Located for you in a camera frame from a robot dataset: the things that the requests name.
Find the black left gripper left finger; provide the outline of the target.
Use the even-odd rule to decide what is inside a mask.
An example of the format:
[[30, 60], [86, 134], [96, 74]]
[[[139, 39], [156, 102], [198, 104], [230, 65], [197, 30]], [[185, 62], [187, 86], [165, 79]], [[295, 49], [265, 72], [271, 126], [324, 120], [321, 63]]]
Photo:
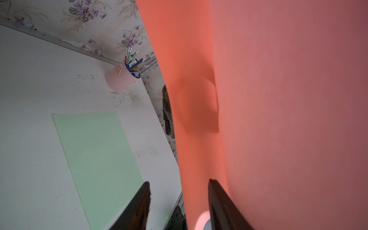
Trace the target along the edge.
[[144, 182], [110, 230], [145, 230], [150, 208], [150, 184]]

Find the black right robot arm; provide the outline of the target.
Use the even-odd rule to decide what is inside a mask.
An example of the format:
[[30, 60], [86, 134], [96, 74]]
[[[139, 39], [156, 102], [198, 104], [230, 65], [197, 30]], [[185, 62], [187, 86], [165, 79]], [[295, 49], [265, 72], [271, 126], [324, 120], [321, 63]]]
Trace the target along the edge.
[[163, 86], [162, 93], [163, 93], [163, 118], [164, 118], [165, 133], [172, 139], [175, 139], [173, 117], [172, 117], [173, 115], [166, 85]]

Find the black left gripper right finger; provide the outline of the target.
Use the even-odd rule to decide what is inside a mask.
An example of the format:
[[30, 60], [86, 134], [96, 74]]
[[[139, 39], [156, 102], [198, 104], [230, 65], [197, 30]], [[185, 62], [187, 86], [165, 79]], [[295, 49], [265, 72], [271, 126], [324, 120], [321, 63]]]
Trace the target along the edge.
[[254, 230], [217, 180], [209, 180], [208, 191], [213, 230]]

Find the pink paper sheet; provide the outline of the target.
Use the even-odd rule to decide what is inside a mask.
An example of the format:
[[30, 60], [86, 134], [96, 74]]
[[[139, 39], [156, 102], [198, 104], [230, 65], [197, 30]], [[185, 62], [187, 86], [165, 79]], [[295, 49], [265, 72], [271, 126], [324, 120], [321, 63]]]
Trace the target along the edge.
[[220, 182], [257, 230], [368, 227], [367, 1], [137, 1], [188, 228]]

